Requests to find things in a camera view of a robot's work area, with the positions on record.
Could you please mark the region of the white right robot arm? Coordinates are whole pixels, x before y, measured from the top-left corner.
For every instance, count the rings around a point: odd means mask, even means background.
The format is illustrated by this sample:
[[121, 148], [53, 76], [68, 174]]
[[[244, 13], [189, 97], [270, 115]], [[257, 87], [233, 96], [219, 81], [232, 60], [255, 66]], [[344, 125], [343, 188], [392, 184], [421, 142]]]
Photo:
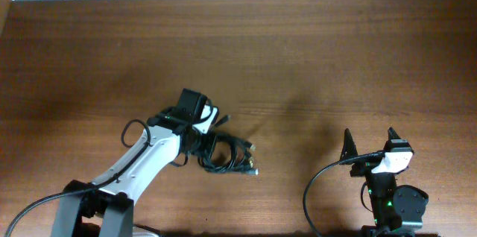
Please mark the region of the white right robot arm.
[[362, 193], [368, 193], [374, 225], [363, 226], [361, 236], [414, 236], [423, 227], [429, 195], [410, 185], [397, 185], [396, 176], [408, 169], [414, 151], [396, 131], [388, 129], [384, 148], [372, 154], [358, 154], [349, 129], [344, 131], [340, 161], [351, 165], [351, 177], [363, 177]]

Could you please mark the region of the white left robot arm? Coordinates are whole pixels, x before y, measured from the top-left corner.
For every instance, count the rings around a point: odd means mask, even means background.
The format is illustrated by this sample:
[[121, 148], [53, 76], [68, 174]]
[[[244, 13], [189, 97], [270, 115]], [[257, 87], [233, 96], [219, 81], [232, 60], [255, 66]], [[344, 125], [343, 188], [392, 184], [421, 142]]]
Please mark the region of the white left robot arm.
[[73, 180], [65, 187], [51, 234], [158, 236], [134, 224], [134, 207], [164, 167], [198, 147], [218, 114], [204, 94], [184, 89], [176, 105], [143, 122], [142, 135], [114, 165], [90, 183]]

